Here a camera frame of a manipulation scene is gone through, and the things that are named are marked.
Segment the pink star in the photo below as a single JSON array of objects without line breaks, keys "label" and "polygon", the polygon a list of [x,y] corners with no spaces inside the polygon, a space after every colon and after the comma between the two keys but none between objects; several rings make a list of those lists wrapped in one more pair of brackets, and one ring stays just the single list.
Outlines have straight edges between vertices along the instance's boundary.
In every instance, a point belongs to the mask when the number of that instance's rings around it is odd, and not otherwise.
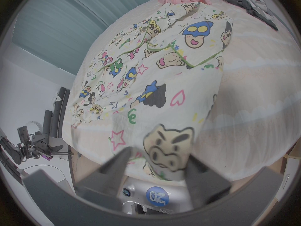
[{"label": "pink star", "polygon": [[141,64],[141,66],[138,67],[138,73],[140,73],[142,75],[143,72],[147,69],[148,69],[148,67],[145,67],[143,64]]},{"label": "pink star", "polygon": [[109,82],[109,85],[107,86],[107,88],[111,88],[113,86],[113,81]]},{"label": "pink star", "polygon": [[119,145],[126,145],[126,142],[123,140],[122,137],[123,137],[123,130],[121,130],[118,133],[112,131],[111,143],[113,143],[113,151],[115,151]]}]

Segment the drawer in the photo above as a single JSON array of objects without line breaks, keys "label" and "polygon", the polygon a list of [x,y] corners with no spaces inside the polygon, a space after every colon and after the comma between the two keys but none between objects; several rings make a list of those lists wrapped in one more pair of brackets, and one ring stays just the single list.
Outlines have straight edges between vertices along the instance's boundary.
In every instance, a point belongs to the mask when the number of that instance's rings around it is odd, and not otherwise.
[{"label": "drawer", "polygon": [[286,164],[286,168],[285,168],[285,172],[284,172],[283,181],[282,181],[281,186],[275,196],[278,201],[281,200],[281,198],[286,193],[288,187],[294,180],[295,174],[298,170],[299,162],[300,162],[299,159],[288,158],[288,162]]}]

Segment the bed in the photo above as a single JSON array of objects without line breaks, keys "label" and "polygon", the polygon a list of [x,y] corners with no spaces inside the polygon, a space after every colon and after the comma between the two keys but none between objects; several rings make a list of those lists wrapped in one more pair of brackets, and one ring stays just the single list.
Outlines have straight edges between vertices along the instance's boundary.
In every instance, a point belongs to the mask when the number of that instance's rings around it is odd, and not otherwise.
[{"label": "bed", "polygon": [[[250,176],[281,158],[301,136],[301,53],[285,26],[273,20],[278,32],[250,16],[244,9],[222,0],[211,0],[235,20],[231,41],[224,50],[224,72],[215,105],[194,144],[193,154],[228,180]],[[90,47],[70,91],[78,97],[93,57],[120,29],[142,21],[162,5],[150,0],[123,15]],[[72,127],[65,114],[62,137],[85,157],[103,164],[110,148],[110,121]],[[153,180],[137,158],[126,175]]]}]

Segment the cartoon eyebrow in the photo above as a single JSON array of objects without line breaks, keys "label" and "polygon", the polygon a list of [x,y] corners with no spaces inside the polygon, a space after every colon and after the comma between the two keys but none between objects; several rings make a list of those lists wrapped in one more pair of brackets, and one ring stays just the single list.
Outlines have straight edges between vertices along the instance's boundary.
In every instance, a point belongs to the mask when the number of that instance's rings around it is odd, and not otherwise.
[{"label": "cartoon eyebrow", "polygon": [[161,137],[164,141],[166,141],[166,138],[165,138],[165,136],[162,134],[161,131],[157,131],[157,133],[160,135],[160,137]]},{"label": "cartoon eyebrow", "polygon": [[174,144],[174,143],[177,143],[177,142],[181,142],[181,141],[184,141],[184,140],[186,140],[188,138],[189,138],[189,134],[182,134],[182,135],[179,135],[176,138],[174,138],[171,141],[171,143]]}]

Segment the cartoon boy in blue mask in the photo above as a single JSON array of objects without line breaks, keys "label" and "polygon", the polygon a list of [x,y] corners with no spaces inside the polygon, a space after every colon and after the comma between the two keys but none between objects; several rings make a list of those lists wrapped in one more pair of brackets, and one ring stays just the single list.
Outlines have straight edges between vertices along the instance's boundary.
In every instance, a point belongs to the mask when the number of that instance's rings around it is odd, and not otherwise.
[{"label": "cartoon boy in blue mask", "polygon": [[213,22],[202,21],[189,25],[183,31],[185,43],[190,48],[199,48],[204,43],[204,37],[210,34]]}]

